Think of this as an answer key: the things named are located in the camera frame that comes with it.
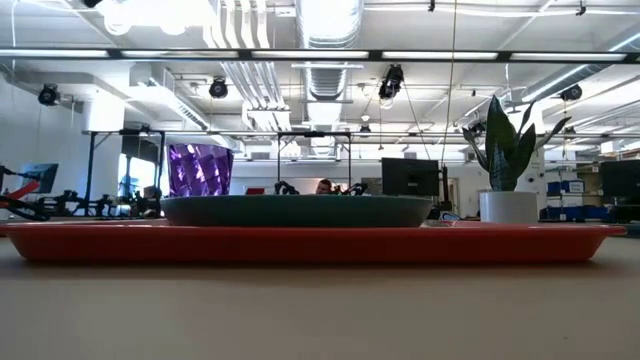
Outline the green round plate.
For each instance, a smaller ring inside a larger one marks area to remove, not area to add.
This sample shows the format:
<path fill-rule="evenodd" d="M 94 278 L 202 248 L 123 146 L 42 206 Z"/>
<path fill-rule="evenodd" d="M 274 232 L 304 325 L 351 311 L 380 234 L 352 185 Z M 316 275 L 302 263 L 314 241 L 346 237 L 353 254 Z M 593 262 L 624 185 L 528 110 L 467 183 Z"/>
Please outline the green round plate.
<path fill-rule="evenodd" d="M 419 227 L 426 198 L 344 195 L 219 195 L 165 198 L 174 226 L 198 227 Z"/>

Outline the red plastic tray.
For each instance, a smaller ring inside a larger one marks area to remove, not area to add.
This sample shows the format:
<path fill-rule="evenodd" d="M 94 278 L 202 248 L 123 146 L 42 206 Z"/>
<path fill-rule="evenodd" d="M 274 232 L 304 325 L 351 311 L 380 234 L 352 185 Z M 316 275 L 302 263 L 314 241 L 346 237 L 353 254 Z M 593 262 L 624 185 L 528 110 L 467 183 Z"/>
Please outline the red plastic tray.
<path fill-rule="evenodd" d="M 409 228 L 173 226 L 163 220 L 0 225 L 25 259 L 49 262 L 458 264 L 591 259 L 622 226 L 444 221 Z"/>

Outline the purple faceted cup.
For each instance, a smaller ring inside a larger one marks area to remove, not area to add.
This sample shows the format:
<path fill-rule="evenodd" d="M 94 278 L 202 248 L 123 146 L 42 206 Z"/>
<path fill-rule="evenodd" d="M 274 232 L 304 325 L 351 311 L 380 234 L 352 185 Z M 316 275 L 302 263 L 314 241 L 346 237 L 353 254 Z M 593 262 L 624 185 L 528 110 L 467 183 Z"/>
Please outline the purple faceted cup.
<path fill-rule="evenodd" d="M 168 150 L 169 196 L 228 195 L 234 153 L 208 144 L 176 143 Z"/>

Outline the black monitor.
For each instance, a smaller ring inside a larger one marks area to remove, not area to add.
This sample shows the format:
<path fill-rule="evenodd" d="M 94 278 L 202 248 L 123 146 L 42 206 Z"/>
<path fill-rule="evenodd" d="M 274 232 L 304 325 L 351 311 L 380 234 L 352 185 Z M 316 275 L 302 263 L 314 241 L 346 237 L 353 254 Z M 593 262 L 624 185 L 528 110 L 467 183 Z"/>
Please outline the black monitor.
<path fill-rule="evenodd" d="M 600 173 L 605 196 L 640 196 L 640 160 L 603 162 Z"/>
<path fill-rule="evenodd" d="M 382 193 L 394 196 L 438 196 L 435 160 L 382 158 Z"/>

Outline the LED light bar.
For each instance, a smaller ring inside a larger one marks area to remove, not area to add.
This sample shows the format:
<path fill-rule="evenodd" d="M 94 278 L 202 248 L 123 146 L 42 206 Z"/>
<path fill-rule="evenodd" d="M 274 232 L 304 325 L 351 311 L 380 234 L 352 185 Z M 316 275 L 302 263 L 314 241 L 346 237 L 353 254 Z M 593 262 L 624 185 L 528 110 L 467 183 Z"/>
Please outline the LED light bar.
<path fill-rule="evenodd" d="M 420 62 L 640 64 L 640 52 L 523 52 L 348 49 L 122 49 L 0 47 L 0 58 L 11 60 L 113 61 L 283 61 L 283 62 Z"/>

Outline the snake plant in white pot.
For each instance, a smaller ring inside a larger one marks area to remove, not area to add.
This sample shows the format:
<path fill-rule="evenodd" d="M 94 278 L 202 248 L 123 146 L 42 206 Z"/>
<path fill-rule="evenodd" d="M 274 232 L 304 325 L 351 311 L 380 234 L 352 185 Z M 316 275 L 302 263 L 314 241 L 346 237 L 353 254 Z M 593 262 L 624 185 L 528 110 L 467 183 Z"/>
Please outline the snake plant in white pot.
<path fill-rule="evenodd" d="M 488 173 L 491 189 L 479 195 L 479 212 L 483 222 L 532 224 L 539 220 L 537 195 L 519 191 L 518 180 L 531 159 L 569 122 L 561 119 L 543 137 L 529 122 L 531 110 L 524 112 L 520 126 L 515 127 L 504 112 L 497 97 L 492 97 L 485 121 L 484 147 L 476 143 L 474 133 L 464 128 L 463 138 L 472 148 L 479 165 Z"/>

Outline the monitor with blue screen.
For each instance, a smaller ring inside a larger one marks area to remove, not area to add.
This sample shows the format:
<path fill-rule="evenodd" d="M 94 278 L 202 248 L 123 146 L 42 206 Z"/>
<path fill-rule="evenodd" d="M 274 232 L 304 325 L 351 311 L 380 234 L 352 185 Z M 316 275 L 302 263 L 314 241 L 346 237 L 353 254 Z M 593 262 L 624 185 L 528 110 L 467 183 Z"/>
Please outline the monitor with blue screen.
<path fill-rule="evenodd" d="M 48 194 L 53 189 L 58 168 L 58 163 L 27 164 L 22 169 L 22 173 L 27 175 L 27 178 L 23 179 L 22 185 L 26 186 L 37 182 L 38 187 L 33 190 L 33 193 Z"/>

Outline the black frame stand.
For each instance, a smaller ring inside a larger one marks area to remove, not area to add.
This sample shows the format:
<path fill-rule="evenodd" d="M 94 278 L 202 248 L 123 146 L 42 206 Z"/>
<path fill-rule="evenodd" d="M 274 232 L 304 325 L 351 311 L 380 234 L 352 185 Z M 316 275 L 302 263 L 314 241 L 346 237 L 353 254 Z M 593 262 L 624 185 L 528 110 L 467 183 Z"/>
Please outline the black frame stand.
<path fill-rule="evenodd" d="M 95 158 L 95 150 L 111 135 L 117 135 L 121 137 L 129 137 L 129 136 L 159 136 L 160 137 L 160 145 L 158 146 L 158 160 L 155 165 L 155 178 L 154 178 L 154 187 L 156 189 L 160 188 L 161 176 L 164 170 L 164 160 L 165 160 L 165 145 L 166 145 L 166 130 L 156 130 L 145 127 L 144 129 L 120 129 L 120 130 L 83 130 L 83 135 L 88 135 L 90 137 L 89 141 L 89 153 L 88 153 L 88 166 L 87 166 L 87 175 L 86 175 L 86 190 L 84 200 L 88 202 L 91 197 L 92 190 L 92 182 L 93 182 L 93 170 L 94 170 L 94 158 Z"/>
<path fill-rule="evenodd" d="M 304 137 L 304 138 L 323 138 L 323 137 L 345 137 L 348 140 L 348 186 L 351 187 L 353 185 L 352 178 L 352 143 L 354 138 L 354 133 L 350 131 L 343 132 L 325 132 L 325 131 L 278 131 L 276 133 L 277 137 L 277 180 L 281 180 L 281 151 L 283 147 L 281 146 L 281 139 L 283 137 L 290 137 L 294 140 L 296 137 Z"/>

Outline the silver air duct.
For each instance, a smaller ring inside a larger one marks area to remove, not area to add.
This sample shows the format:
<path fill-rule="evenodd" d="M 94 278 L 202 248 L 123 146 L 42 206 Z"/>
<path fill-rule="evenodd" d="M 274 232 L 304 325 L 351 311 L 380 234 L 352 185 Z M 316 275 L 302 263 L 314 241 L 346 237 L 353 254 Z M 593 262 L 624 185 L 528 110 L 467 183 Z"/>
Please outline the silver air duct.
<path fill-rule="evenodd" d="M 357 44 L 364 0 L 296 0 L 295 7 L 302 48 L 345 49 Z M 348 74 L 345 68 L 307 68 L 308 94 L 320 101 L 340 99 Z"/>

